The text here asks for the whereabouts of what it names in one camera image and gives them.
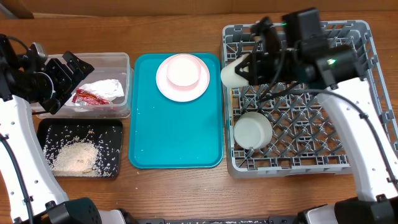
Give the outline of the pale green cup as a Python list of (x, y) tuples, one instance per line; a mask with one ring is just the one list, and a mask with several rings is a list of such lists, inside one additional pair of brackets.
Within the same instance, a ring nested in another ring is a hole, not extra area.
[(235, 67), (240, 64), (248, 54), (242, 55), (240, 58), (235, 61), (229, 63), (221, 70), (221, 81), (223, 85), (227, 88), (238, 88), (249, 85), (249, 81), (239, 76), (235, 72)]

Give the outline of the red snack wrapper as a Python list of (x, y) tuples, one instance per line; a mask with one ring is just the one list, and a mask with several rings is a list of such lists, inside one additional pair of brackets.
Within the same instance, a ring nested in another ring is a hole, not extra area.
[(78, 105), (110, 105), (111, 102), (86, 90), (77, 89), (72, 102)]

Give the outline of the white napkin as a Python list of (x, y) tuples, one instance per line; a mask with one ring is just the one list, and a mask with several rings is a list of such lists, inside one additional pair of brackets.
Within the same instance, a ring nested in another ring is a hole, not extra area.
[(116, 98), (124, 96), (122, 84), (117, 79), (106, 79), (87, 83), (79, 87), (79, 89), (108, 101), (113, 101)]

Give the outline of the pink bowl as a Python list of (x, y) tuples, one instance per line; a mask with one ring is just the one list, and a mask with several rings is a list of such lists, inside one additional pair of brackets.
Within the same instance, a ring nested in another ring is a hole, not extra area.
[(200, 74), (201, 65), (190, 54), (173, 55), (167, 63), (167, 79), (178, 90), (194, 89), (198, 85)]

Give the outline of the grey bowl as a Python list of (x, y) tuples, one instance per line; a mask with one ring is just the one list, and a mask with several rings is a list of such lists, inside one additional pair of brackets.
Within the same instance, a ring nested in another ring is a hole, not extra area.
[(234, 140), (244, 149), (264, 148), (271, 139), (271, 123), (258, 112), (244, 113), (234, 125)]

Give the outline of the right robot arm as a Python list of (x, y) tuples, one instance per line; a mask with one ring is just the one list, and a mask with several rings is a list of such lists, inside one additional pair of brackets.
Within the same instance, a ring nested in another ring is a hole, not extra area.
[(351, 166), (356, 196), (300, 212), (297, 223), (396, 223), (397, 156), (373, 105), (356, 52), (332, 47), (315, 8), (282, 18), (285, 39), (268, 17), (251, 27), (265, 47), (231, 64), (239, 86), (275, 82), (306, 84), (292, 95), (317, 97), (335, 125)]

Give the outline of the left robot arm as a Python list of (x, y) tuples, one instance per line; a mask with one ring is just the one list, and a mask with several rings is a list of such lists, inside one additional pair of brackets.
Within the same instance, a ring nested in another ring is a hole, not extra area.
[(69, 200), (39, 144), (32, 103), (55, 114), (94, 68), (67, 51), (62, 63), (33, 43), (17, 54), (1, 35), (1, 175), (14, 223), (135, 223), (124, 209), (104, 211), (87, 197)]

